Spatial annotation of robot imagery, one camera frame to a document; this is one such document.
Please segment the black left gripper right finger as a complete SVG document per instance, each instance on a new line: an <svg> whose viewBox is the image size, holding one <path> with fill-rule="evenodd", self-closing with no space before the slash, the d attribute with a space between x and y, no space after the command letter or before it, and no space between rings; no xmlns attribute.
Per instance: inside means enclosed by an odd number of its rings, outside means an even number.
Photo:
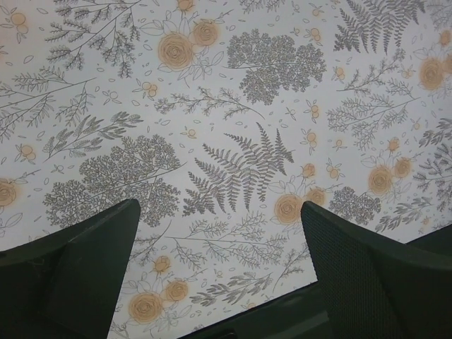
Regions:
<svg viewBox="0 0 452 339"><path fill-rule="evenodd" d="M335 338L450 338L451 227L407 244L310 201L301 219Z"/></svg>

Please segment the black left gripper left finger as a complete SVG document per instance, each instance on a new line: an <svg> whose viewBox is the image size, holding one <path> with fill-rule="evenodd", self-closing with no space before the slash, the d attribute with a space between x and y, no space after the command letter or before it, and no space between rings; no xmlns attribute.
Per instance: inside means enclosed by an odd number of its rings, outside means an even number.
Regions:
<svg viewBox="0 0 452 339"><path fill-rule="evenodd" d="M127 199L1 252L2 338L106 338L141 207Z"/></svg>

